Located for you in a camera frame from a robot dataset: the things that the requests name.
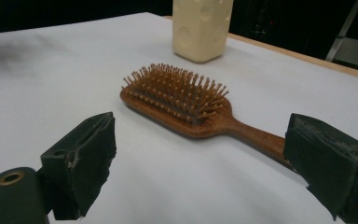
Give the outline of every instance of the plastic bottle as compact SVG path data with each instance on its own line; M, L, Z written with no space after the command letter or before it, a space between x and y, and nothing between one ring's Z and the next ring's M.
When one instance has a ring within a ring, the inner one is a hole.
M233 0L173 0L173 51L195 63L223 54Z

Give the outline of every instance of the hairbrush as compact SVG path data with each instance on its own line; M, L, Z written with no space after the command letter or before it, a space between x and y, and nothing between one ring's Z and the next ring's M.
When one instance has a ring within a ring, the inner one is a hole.
M193 138L229 134L296 171L336 219L358 223L358 140L311 117L292 114L286 139L232 115L226 87L167 64L126 77L121 99L134 110Z
M121 99L134 110L192 138L228 134L285 165L284 138L241 123L232 115L226 86L159 63L125 77Z

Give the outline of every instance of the hairbrush handle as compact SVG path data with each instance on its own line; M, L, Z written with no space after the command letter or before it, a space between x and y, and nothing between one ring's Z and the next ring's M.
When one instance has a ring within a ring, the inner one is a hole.
M239 138L246 144L260 149L266 155L291 168L291 164L283 156L284 138L267 133L252 126L246 125L232 116L225 118L222 127L226 134Z

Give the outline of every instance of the white table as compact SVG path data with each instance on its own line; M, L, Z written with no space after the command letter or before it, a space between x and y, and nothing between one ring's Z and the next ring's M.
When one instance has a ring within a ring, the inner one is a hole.
M148 13L0 34L0 173L39 169L78 123L113 111L117 157L81 223L343 223L301 176L251 147L186 139L118 95L133 70L170 63L226 84L234 116L256 128L284 136L299 113L358 139L358 76L232 38L222 57L195 64L171 43L172 22Z

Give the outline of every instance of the hairbrush bristle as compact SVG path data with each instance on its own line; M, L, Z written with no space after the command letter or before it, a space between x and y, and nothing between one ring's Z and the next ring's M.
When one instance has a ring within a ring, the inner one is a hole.
M214 80L164 63L143 67L124 80L126 94L190 124L213 115L228 94Z

